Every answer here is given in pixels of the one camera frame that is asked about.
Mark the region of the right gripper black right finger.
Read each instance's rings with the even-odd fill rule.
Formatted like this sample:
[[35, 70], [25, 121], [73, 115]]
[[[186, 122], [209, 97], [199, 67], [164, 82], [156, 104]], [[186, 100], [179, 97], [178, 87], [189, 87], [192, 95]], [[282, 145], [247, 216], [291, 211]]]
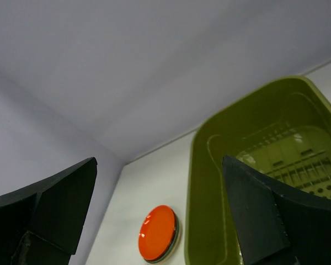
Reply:
[[223, 179], [244, 264], [331, 264], [331, 200], [232, 156]]

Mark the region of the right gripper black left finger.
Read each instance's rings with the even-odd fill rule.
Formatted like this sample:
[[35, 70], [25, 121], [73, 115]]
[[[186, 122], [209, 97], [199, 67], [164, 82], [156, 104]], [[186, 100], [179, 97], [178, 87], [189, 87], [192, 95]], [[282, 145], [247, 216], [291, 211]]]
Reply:
[[85, 159], [0, 196], [0, 264], [68, 264], [76, 254], [97, 177]]

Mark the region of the orange plate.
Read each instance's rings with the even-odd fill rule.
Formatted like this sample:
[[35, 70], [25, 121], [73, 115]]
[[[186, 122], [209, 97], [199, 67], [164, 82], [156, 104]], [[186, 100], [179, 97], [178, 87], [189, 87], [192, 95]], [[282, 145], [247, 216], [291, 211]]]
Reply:
[[139, 236], [138, 250], [142, 258], [154, 260], [168, 247], [175, 228], [173, 209], [166, 205], [155, 207], [144, 219]]

